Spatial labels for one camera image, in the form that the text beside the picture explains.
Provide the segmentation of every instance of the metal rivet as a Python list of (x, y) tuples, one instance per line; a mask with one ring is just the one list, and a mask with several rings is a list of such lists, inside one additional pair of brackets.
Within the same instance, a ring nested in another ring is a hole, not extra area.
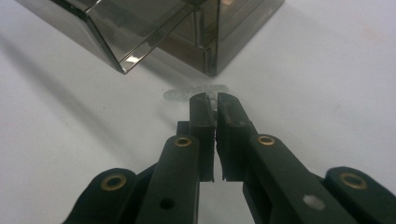
[(266, 135), (258, 137), (257, 141), (265, 146), (273, 146), (275, 144), (275, 139)]
[(126, 177), (122, 174), (112, 174), (102, 180), (101, 188), (106, 191), (112, 191), (122, 188), (126, 183)]
[(304, 195), (303, 201), (308, 207), (321, 211), (326, 207), (326, 204), (315, 195)]
[(367, 189), (367, 182), (358, 175), (352, 173), (341, 173), (341, 181), (353, 189)]
[(175, 145), (177, 147), (187, 147), (189, 145), (191, 145), (192, 141), (190, 140), (190, 138), (186, 138), (186, 137), (180, 137), (175, 141)]

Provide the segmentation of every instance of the small hole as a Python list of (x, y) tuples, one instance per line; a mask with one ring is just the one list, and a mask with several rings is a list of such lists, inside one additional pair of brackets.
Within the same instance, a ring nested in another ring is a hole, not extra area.
[(121, 179), (119, 177), (113, 177), (109, 180), (107, 180), (107, 185), (109, 187), (115, 187), (121, 182)]
[(341, 173), (341, 181), (353, 189), (367, 189), (367, 182), (358, 175), (352, 173)]
[(173, 207), (175, 207), (175, 200), (171, 198), (164, 198), (160, 202), (160, 207), (164, 210), (169, 210)]
[(190, 140), (190, 138), (181, 137), (175, 141), (175, 145), (177, 147), (187, 147), (187, 146), (191, 145), (191, 140)]
[(270, 136), (260, 136), (257, 141), (265, 146), (272, 146), (275, 143), (275, 139)]
[(185, 144), (187, 144), (189, 141), (187, 141), (187, 139), (182, 138), (182, 139), (178, 139), (177, 142), (178, 142), (180, 145), (185, 145)]
[(101, 188), (106, 191), (112, 191), (122, 188), (126, 183), (126, 177), (122, 174), (108, 175), (102, 180)]

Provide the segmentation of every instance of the white surface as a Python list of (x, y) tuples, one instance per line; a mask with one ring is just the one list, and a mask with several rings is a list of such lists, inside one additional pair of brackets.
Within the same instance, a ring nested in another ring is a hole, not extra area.
[[(143, 171), (189, 117), (187, 102), (163, 94), (210, 84), (228, 86), (311, 172), (346, 165), (396, 193), (395, 10), (394, 0), (289, 0), (216, 78), (153, 58), (123, 76), (2, 0), (0, 223), (60, 223), (99, 173)], [(216, 167), (199, 222), (253, 223), (241, 185)]]

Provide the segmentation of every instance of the black plastic part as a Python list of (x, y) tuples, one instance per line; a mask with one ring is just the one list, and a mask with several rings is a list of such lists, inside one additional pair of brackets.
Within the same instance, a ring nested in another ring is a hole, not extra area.
[(176, 134), (190, 134), (190, 122), (178, 121)]
[(256, 224), (269, 223), (272, 203), (250, 166), (247, 167), (245, 174), (243, 192), (254, 222)]
[(243, 181), (248, 164), (246, 148), (255, 129), (239, 100), (227, 93), (218, 95), (217, 150), (223, 179)]
[(132, 196), (130, 197), (128, 205), (124, 210), (121, 219), (122, 224), (134, 223), (134, 221), (136, 220), (137, 214), (146, 196), (149, 182), (152, 178), (152, 175), (154, 174), (156, 166), (157, 164), (154, 164), (136, 176)]
[(367, 174), (348, 167), (332, 168), (326, 188), (360, 223), (396, 223), (396, 198)]
[(214, 181), (213, 161), (215, 158), (216, 122), (210, 99), (206, 93), (190, 98), (190, 134), (199, 139), (200, 179)]
[(129, 170), (102, 172), (79, 196), (64, 223), (121, 223), (134, 182), (135, 174)]
[(148, 185), (136, 224), (197, 223), (199, 141), (191, 135), (169, 138)]
[(249, 145), (250, 164), (273, 204), (270, 223), (283, 218), (278, 212), (291, 223), (357, 223), (279, 139), (253, 135)]

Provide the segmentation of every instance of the transparent container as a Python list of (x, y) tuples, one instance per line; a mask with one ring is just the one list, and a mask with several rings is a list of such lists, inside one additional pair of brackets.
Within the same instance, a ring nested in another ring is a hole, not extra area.
[(160, 48), (218, 74), (284, 0), (16, 0), (126, 74)]

